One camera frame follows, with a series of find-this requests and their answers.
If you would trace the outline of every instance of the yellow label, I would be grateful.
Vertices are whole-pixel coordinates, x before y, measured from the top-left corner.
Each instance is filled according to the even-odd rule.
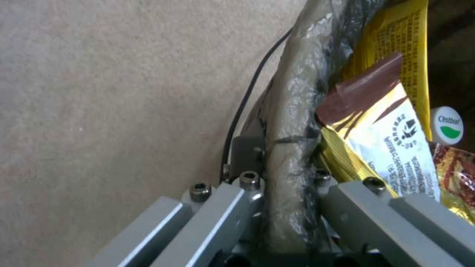
[[[409,0],[382,10],[367,26],[350,62],[345,80],[392,52],[404,55],[401,82],[424,129],[432,140],[427,78],[427,0]]]

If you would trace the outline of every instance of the yellow packaging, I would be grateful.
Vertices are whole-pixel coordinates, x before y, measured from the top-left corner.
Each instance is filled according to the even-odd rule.
[[[427,78],[427,5],[428,0],[408,0],[388,7],[366,27],[348,65],[347,80],[362,73],[392,52],[404,56],[401,82],[416,110],[426,138],[431,141]]]
[[[392,53],[339,83],[315,111],[322,125],[318,156],[339,181],[377,177],[392,196],[424,193],[440,201],[429,145]]]

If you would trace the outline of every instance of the metal frame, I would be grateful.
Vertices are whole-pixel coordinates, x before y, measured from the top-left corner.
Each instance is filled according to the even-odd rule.
[[[161,197],[109,242],[89,266],[147,266],[191,216],[190,206]]]

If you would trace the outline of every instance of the white label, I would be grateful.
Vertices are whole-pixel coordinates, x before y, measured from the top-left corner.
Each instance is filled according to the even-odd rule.
[[[399,195],[425,193],[440,200],[429,145],[409,100],[348,137],[352,149]]]

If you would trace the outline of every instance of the green logo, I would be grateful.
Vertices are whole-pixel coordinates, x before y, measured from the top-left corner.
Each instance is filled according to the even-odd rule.
[[[442,130],[444,135],[447,136],[448,138],[455,139],[460,135],[460,131],[452,129],[449,126],[442,126],[440,127],[440,129]]]

